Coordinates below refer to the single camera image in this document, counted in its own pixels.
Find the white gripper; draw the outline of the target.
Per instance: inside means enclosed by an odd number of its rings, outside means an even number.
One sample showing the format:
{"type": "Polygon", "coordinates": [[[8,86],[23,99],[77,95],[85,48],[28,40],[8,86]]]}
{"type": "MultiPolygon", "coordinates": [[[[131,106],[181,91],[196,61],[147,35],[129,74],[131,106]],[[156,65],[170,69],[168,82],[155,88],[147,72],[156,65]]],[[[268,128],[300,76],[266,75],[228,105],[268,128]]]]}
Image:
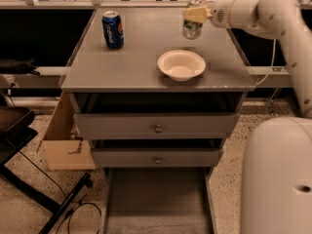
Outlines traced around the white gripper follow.
{"type": "Polygon", "coordinates": [[[185,20],[204,23],[211,19],[211,23],[220,28],[229,28],[229,12],[232,0],[217,0],[206,6],[186,8],[183,11],[185,20]]]}

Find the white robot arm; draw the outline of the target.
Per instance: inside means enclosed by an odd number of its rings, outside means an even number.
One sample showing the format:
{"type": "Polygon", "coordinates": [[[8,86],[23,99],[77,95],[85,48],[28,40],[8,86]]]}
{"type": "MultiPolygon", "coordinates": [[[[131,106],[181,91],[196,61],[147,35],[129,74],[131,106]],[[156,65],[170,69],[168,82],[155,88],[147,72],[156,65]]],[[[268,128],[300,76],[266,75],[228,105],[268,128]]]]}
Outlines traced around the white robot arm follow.
{"type": "Polygon", "coordinates": [[[285,65],[248,69],[263,87],[294,92],[296,117],[256,127],[242,163],[240,234],[312,234],[312,32],[300,0],[216,0],[189,6],[188,21],[239,28],[279,42],[285,65]]]}

